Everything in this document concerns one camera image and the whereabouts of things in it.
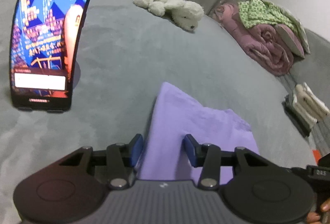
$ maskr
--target pink folded blanket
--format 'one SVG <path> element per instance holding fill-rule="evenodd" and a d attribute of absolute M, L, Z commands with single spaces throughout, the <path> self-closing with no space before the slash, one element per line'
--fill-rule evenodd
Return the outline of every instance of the pink folded blanket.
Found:
<path fill-rule="evenodd" d="M 271 25 L 260 24 L 246 29 L 235 4 L 218 7 L 213 19 L 222 24 L 248 56 L 270 73 L 275 76 L 288 73 L 293 54 Z"/>

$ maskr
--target purple cloth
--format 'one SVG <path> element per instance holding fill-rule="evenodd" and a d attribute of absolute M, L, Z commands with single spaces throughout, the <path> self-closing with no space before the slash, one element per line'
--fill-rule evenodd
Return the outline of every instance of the purple cloth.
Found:
<path fill-rule="evenodd" d="M 163 83 L 153 110 L 144 153 L 136 166 L 144 180 L 188 180 L 198 182 L 202 168 L 193 168 L 182 140 L 192 134 L 198 143 L 211 143 L 233 151 L 244 146 L 258 153 L 250 125 L 231 109 L 203 107 L 177 87 Z M 221 184 L 232 179 L 232 168 L 222 167 Z"/>
<path fill-rule="evenodd" d="M 293 55 L 271 25 L 259 24 L 246 29 L 235 4 L 216 8 L 213 19 L 223 25 L 244 52 L 275 76 L 287 74 L 293 64 Z"/>

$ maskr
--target metal screw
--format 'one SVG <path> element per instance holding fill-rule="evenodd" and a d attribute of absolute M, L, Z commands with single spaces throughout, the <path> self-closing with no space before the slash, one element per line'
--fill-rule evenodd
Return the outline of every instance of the metal screw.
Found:
<path fill-rule="evenodd" d="M 212 188 L 217 184 L 217 181 L 213 178 L 204 178 L 202 179 L 201 184 L 204 187 Z"/>
<path fill-rule="evenodd" d="M 123 178 L 115 178 L 110 181 L 110 185 L 115 188 L 122 188 L 125 187 L 127 184 L 127 181 Z"/>

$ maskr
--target smartphone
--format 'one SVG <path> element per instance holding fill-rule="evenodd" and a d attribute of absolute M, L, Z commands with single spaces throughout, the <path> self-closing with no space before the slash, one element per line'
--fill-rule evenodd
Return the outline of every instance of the smartphone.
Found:
<path fill-rule="evenodd" d="M 15 107 L 70 109 L 75 58 L 89 1 L 17 0 L 9 53 Z"/>

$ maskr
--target hand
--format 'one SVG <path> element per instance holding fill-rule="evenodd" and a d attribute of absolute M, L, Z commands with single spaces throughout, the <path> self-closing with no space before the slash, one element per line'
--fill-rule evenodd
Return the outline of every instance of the hand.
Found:
<path fill-rule="evenodd" d="M 321 211 L 322 212 L 330 211 L 330 198 L 321 205 Z M 310 212 L 307 215 L 306 222 L 308 224 L 321 224 L 320 220 L 321 220 L 321 216 L 319 214 L 317 214 L 316 212 Z"/>

